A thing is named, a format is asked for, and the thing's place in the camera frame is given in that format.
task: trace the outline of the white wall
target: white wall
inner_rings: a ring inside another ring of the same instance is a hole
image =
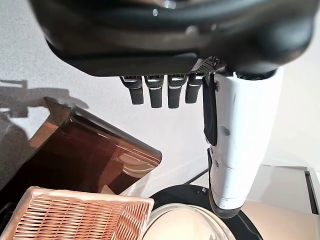
[[[307,53],[285,67],[267,162],[282,159],[298,165],[308,163],[320,170],[319,54],[318,31]],[[137,184],[136,194],[148,196],[183,183],[207,167],[201,94],[197,104],[182,103],[182,94],[179,109],[168,109],[165,98],[163,108],[151,109],[145,91],[145,104],[132,106],[129,91],[117,77],[92,77],[55,57],[26,0],[0,1],[0,80],[27,81],[27,90],[4,88],[13,84],[0,82],[0,112],[12,107],[29,110],[24,118],[0,115],[0,182],[23,162],[25,144],[21,141],[26,143],[48,116],[48,110],[41,106],[44,96],[75,102],[162,151],[161,165],[143,180],[146,186]]]
[[[284,67],[265,163],[287,162],[320,171],[320,14],[316,23],[309,49]]]

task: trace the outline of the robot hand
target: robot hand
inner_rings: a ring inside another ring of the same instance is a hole
[[[53,53],[98,77],[122,76],[132,103],[197,100],[203,85],[210,202],[237,214],[269,141],[283,71],[308,47],[319,0],[29,0]]]

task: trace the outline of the woven basket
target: woven basket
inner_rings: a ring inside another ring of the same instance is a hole
[[[30,187],[0,240],[140,240],[150,198]]]

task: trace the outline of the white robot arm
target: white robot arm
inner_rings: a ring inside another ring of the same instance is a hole
[[[279,68],[265,79],[243,79],[235,72],[227,77],[216,73],[203,83],[203,104],[212,99],[211,109],[204,112],[204,132],[211,141],[210,204],[222,218],[238,213],[264,159],[282,78],[283,69]],[[213,113],[212,119],[208,119],[208,113]]]

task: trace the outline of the brown translucent plastic sheet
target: brown translucent plastic sheet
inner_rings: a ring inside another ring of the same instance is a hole
[[[0,240],[140,240],[151,198],[30,187]]]
[[[28,143],[34,154],[0,191],[0,209],[31,186],[120,194],[160,164],[159,150],[82,108],[45,102],[50,116]]]

